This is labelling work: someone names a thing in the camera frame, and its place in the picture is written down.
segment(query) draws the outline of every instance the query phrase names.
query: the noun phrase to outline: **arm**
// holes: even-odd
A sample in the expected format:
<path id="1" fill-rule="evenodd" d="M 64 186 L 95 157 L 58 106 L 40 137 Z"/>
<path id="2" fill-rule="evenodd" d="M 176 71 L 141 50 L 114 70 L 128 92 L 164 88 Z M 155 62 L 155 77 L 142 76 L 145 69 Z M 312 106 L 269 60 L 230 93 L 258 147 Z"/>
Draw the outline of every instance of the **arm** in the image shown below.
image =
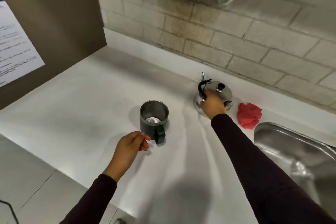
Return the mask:
<path id="1" fill-rule="evenodd" d="M 269 159 L 225 114 L 217 95 L 206 92 L 202 104 L 229 155 L 258 222 L 332 223 L 332 219 L 280 167 Z"/>
<path id="2" fill-rule="evenodd" d="M 139 131 L 120 139 L 110 164 L 82 196 L 77 205 L 60 224 L 99 224 L 109 201 L 117 188 L 117 182 L 133 163 L 138 151 L 146 151 L 149 136 Z"/>

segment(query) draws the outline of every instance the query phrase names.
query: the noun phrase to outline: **dark green mug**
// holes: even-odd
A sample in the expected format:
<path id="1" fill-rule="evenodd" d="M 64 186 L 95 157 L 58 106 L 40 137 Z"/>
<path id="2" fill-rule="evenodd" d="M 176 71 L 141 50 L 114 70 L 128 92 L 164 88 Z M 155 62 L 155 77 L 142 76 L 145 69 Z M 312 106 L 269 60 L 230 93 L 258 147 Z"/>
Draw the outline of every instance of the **dark green mug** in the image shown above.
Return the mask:
<path id="1" fill-rule="evenodd" d="M 168 107 L 161 101 L 149 100 L 140 108 L 140 128 L 156 144 L 162 144 L 165 141 L 165 126 L 168 120 Z"/>

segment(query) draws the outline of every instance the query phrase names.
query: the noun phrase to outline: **mug handle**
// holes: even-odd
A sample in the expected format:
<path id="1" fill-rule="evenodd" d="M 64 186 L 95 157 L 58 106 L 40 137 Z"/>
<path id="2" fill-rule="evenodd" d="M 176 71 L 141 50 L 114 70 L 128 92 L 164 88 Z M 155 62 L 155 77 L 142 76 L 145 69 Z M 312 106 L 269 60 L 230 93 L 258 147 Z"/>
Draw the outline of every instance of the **mug handle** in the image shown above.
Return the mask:
<path id="1" fill-rule="evenodd" d="M 156 144 L 162 144 L 165 141 L 166 132 L 162 125 L 155 127 L 154 140 Z"/>

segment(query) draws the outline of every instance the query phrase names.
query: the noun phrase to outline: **white paper sign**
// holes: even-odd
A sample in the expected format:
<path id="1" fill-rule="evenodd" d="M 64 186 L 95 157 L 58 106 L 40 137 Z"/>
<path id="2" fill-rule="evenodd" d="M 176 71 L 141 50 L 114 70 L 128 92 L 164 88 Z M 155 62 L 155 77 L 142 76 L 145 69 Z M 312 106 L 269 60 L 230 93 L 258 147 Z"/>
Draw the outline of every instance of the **white paper sign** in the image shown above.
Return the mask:
<path id="1" fill-rule="evenodd" d="M 5 1 L 0 2 L 0 87 L 44 62 Z"/>

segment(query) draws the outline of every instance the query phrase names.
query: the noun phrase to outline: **hand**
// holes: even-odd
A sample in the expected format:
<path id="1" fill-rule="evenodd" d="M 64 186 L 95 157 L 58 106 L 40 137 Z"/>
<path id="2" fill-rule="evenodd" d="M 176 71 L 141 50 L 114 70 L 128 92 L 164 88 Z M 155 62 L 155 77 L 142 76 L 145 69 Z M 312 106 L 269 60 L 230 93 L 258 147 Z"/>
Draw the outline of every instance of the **hand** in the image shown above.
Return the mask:
<path id="1" fill-rule="evenodd" d="M 225 106 L 221 98 L 213 90 L 206 90 L 204 93 L 207 95 L 205 102 L 201 102 L 201 108 L 210 120 L 217 114 L 225 113 Z"/>
<path id="2" fill-rule="evenodd" d="M 135 131 L 123 136 L 119 140 L 112 160 L 103 174 L 110 176 L 118 182 L 132 165 L 138 151 L 147 151 L 149 149 L 147 141 L 150 139 L 149 136 L 140 131 Z"/>

